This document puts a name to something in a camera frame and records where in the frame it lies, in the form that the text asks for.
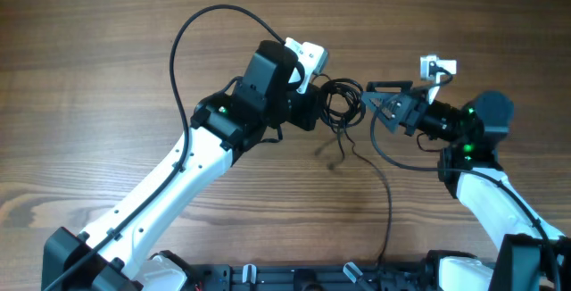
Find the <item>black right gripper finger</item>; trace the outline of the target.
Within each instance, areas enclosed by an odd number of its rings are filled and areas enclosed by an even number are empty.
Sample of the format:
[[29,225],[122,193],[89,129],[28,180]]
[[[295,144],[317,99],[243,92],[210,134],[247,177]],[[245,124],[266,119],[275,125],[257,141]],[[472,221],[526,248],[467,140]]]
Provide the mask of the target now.
[[402,93],[364,92],[361,101],[389,131],[398,129],[409,108],[409,97]]
[[366,86],[367,92],[396,92],[402,93],[411,90],[413,82],[411,80],[399,81],[370,81]]

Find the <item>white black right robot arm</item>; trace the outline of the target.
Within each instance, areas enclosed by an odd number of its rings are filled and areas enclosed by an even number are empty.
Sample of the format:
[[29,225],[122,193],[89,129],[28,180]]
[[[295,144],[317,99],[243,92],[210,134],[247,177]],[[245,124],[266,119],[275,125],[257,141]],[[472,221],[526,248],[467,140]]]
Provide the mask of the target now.
[[489,267],[462,252],[432,251],[426,284],[435,290],[556,290],[570,288],[570,239],[547,223],[509,183],[498,144],[508,135],[514,104],[501,92],[484,91],[455,108],[429,101],[432,88],[409,81],[370,82],[362,102],[387,129],[420,130],[447,146],[432,171],[450,195],[468,208],[494,242]]

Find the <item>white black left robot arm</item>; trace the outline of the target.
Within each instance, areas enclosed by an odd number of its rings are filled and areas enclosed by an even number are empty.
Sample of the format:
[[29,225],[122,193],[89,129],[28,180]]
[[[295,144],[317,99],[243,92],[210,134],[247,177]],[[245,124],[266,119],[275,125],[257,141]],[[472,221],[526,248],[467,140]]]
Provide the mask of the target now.
[[292,38],[262,41],[244,75],[206,96],[168,155],[118,204],[74,235],[46,241],[44,290],[182,290],[200,286],[186,264],[150,251],[186,206],[241,157],[267,142],[266,129],[289,122],[312,130],[318,90],[310,78],[328,51]]

